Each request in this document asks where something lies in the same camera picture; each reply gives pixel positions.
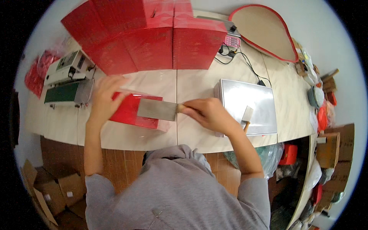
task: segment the stack of red boxes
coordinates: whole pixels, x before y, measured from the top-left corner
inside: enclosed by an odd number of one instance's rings
[[[208,69],[227,34],[222,22],[194,18],[189,0],[88,0],[61,22],[107,75]],[[133,124],[117,113],[112,120]]]

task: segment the person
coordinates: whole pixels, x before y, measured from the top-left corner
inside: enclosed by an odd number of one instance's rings
[[[237,198],[220,185],[187,145],[153,151],[139,177],[122,193],[101,176],[100,131],[124,95],[113,93],[126,79],[99,83],[86,123],[84,150],[86,221],[89,229],[269,229],[268,184],[261,161],[240,124],[218,99],[187,101],[181,112],[201,126],[225,134],[241,171]]]

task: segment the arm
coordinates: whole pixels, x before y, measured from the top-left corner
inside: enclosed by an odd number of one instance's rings
[[[184,103],[181,110],[201,126],[225,134],[234,148],[241,171],[240,181],[248,178],[264,178],[261,160],[241,125],[225,110],[216,98],[196,99]]]
[[[121,93],[114,101],[111,99],[114,92],[126,81],[126,78],[120,76],[102,78],[93,94],[84,142],[84,172],[87,176],[102,174],[101,128],[125,98],[126,95]]]

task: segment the hand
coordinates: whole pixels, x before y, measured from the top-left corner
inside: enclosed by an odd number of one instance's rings
[[[101,127],[115,113],[126,94],[121,93],[115,100],[111,97],[127,81],[122,76],[107,76],[98,82],[93,92],[92,111],[88,119],[91,125]]]
[[[196,99],[185,102],[187,108],[181,110],[198,123],[212,131],[230,136],[243,132],[240,124],[225,110],[217,98]]]

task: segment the red-rimmed tray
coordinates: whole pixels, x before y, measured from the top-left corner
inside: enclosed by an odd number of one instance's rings
[[[298,61],[286,23],[273,9],[259,4],[242,6],[230,14],[229,21],[255,49],[282,61]]]

